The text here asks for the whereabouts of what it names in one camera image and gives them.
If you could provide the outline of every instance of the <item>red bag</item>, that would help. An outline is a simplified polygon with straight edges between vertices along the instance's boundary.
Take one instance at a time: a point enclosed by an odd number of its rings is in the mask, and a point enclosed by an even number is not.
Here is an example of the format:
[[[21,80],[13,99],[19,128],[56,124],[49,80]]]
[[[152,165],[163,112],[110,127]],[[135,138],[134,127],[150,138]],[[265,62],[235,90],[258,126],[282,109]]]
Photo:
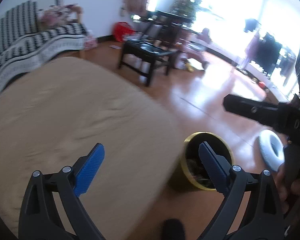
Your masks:
[[[259,82],[258,83],[259,87],[261,87],[262,89],[264,89],[266,87],[266,84],[264,82]]]
[[[127,22],[117,22],[113,27],[113,36],[116,41],[122,42],[124,35],[131,35],[134,30]]]

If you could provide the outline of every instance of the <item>yellow object on floor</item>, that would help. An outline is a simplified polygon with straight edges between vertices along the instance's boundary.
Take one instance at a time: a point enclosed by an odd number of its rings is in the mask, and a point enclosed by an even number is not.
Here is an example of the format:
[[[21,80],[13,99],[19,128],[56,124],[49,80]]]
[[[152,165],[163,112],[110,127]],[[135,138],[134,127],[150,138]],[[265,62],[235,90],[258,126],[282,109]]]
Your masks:
[[[187,68],[187,71],[189,71],[191,73],[194,71],[194,69],[193,69],[193,67],[192,67],[192,65],[191,65],[190,62],[186,63],[186,68]]]

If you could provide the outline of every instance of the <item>white ring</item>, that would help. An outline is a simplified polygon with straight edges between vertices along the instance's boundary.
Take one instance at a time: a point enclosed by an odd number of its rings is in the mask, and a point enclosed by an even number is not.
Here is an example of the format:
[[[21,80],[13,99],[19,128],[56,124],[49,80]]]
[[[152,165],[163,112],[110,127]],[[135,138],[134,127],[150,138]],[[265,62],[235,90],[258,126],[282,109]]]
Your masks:
[[[278,171],[284,163],[283,144],[280,138],[270,130],[264,130],[259,135],[259,147],[261,155],[273,171]]]

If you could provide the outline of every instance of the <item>hanging clothes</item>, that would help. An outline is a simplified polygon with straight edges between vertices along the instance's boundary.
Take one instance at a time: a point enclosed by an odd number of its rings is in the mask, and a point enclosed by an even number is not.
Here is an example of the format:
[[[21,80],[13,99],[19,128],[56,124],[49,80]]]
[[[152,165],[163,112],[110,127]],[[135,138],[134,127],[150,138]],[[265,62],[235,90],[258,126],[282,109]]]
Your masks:
[[[246,22],[246,26],[244,28],[245,33],[247,33],[248,31],[253,32],[259,24],[259,22],[256,19],[247,19],[245,20],[245,22]]]
[[[263,40],[259,40],[257,53],[253,61],[260,65],[264,72],[271,75],[277,64],[282,45],[275,41],[274,36],[266,33]]]
[[[247,64],[250,63],[253,58],[255,58],[259,46],[259,39],[260,33],[257,31],[244,51],[246,53],[246,57],[240,66],[242,70],[244,70],[247,67]]]
[[[288,82],[288,79],[290,78],[294,66],[297,61],[297,56],[292,52],[290,48],[286,48],[286,52],[284,57],[282,57],[282,60],[279,64],[279,68],[281,68],[280,75],[286,77],[286,79],[283,82],[283,86],[285,86]]]

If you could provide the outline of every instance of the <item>metal screw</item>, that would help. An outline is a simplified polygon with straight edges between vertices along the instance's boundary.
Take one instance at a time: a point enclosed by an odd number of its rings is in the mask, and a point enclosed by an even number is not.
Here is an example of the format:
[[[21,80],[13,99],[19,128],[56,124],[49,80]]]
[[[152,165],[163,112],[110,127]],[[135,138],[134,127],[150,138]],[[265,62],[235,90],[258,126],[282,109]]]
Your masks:
[[[232,169],[233,169],[234,171],[236,171],[236,172],[241,171],[241,167],[240,167],[239,165],[234,165],[234,166],[232,167]]]
[[[68,173],[69,171],[71,171],[71,167],[70,167],[70,166],[65,166],[65,167],[62,169],[62,171],[63,171],[64,173]]]
[[[251,113],[255,114],[257,111],[258,111],[258,108],[256,106],[251,108]]]
[[[37,176],[39,176],[40,175],[40,171],[34,171],[33,173],[32,173],[32,176],[33,177],[37,177]]]
[[[263,174],[264,174],[265,176],[270,176],[271,173],[270,173],[270,171],[268,171],[268,170],[264,170],[264,171],[263,171]]]

